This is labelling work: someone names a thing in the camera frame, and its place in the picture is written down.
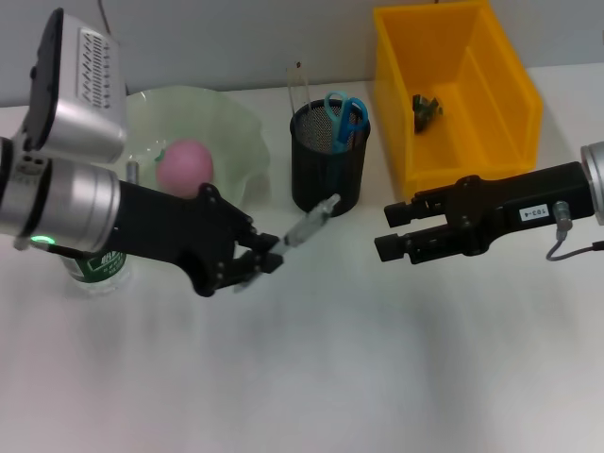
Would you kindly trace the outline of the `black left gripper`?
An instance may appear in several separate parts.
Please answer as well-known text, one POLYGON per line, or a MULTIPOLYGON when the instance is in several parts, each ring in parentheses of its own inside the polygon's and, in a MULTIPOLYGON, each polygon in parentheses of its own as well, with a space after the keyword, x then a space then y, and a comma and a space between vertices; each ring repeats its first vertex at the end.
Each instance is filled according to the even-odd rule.
POLYGON ((181 269, 194 291, 245 289, 272 274, 283 257, 270 253, 279 237, 252 231, 250 218, 211 184, 183 199, 131 183, 120 184, 120 203, 106 248, 181 269), (236 245, 249 249, 235 257, 236 245))

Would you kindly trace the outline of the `clear green-label water bottle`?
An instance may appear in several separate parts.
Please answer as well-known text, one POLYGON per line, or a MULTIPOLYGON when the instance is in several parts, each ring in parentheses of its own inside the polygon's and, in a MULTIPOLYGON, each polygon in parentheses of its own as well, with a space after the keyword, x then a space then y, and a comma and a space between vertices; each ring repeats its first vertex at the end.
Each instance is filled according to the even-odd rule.
POLYGON ((89 295, 107 294, 123 286, 130 277, 127 254, 104 251, 89 258, 60 258, 75 285, 89 295))

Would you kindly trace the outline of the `grey clear pen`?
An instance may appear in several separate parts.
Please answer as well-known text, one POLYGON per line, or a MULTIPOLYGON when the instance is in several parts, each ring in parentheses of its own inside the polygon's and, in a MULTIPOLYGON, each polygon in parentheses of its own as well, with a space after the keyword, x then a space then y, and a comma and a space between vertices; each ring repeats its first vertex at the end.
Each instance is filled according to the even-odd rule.
MULTIPOLYGON (((341 197, 338 194, 333 194, 331 197, 319 202, 314 208, 306 213, 304 217, 291 226, 282 237, 279 237, 279 242, 274 245, 269 252, 281 255, 284 262, 284 256, 288 251, 307 242, 315 233, 327 224, 340 200, 341 197)), ((252 224, 246 232, 250 231, 257 232, 252 224)), ((235 292, 241 292, 243 290, 244 289, 234 288, 235 292)))

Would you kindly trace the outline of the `clear plastic ruler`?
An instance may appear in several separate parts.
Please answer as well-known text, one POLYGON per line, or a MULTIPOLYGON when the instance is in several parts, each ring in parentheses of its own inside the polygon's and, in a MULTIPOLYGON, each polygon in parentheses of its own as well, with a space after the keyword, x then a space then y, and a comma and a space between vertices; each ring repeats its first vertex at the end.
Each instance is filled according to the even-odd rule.
POLYGON ((306 67, 301 61, 297 61, 292 67, 286 69, 286 76, 292 115, 301 109, 309 109, 310 90, 306 67))

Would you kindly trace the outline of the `black mesh pen cup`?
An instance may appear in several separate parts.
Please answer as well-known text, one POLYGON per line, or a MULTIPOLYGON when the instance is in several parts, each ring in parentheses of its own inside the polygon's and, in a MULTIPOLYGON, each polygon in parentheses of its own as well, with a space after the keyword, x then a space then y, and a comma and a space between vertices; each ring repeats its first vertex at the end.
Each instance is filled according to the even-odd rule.
POLYGON ((355 103, 349 111, 352 131, 339 151, 334 150, 342 101, 314 100, 291 119, 291 191, 295 204, 305 212, 333 194, 340 196, 332 215, 352 210, 361 194, 365 150, 371 133, 368 112, 355 103))

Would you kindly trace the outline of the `pale green glass fruit plate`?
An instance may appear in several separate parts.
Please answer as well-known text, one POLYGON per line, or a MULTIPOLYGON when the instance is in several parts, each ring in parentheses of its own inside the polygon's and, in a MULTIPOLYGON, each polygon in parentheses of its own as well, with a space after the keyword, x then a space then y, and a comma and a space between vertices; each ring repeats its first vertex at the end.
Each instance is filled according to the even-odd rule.
POLYGON ((247 183, 269 167, 261 121, 221 92, 171 86, 131 94, 126 100, 128 136, 122 156, 110 166, 126 179, 126 164, 138 163, 139 183, 158 191, 159 159, 175 142, 193 140, 210 152, 211 183, 234 206, 242 204, 247 183))

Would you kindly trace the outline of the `yellow plastic storage bin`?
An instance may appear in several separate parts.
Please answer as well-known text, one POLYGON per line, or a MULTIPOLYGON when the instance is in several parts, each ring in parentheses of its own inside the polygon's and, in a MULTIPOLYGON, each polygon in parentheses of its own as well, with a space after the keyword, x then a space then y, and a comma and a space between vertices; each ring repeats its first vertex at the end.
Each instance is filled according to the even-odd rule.
POLYGON ((400 198, 535 167, 543 102, 487 0, 375 8, 374 24, 372 119, 400 198), (419 134, 415 94, 443 107, 419 134))

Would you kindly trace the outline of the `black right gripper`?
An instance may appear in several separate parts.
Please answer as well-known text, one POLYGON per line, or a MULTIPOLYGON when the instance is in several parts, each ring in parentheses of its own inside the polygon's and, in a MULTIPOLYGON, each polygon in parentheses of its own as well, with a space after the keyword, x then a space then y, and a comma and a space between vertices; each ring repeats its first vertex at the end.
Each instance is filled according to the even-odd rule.
POLYGON ((445 215, 447 225, 381 236, 374 244, 382 262, 408 257, 419 264, 456 255, 472 257, 485 253, 504 235, 555 224, 553 208, 558 202, 568 205, 573 220, 595 214, 580 163, 499 180, 467 176, 454 186, 422 191, 409 203, 384 208, 390 227, 439 215, 445 215))

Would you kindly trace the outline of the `blue capped scissors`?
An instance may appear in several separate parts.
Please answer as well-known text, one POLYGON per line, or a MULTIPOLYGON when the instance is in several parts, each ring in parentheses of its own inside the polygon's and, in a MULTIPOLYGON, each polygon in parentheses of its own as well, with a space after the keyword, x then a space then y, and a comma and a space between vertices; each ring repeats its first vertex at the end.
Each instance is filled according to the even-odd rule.
POLYGON ((331 153, 341 154, 347 150, 350 136, 368 125, 367 108, 360 99, 349 97, 346 92, 332 91, 324 98, 324 110, 331 122, 331 153), (338 113, 331 106, 331 99, 334 97, 340 101, 338 113))

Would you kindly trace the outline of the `pink peach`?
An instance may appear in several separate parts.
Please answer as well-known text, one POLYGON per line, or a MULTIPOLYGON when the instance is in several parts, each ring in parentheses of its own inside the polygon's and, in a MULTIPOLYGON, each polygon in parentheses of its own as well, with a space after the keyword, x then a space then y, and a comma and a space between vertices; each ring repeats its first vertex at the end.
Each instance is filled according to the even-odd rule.
POLYGON ((213 162, 209 149, 196 140, 178 140, 155 158, 159 188, 180 198, 195 198, 202 184, 213 179, 213 162))

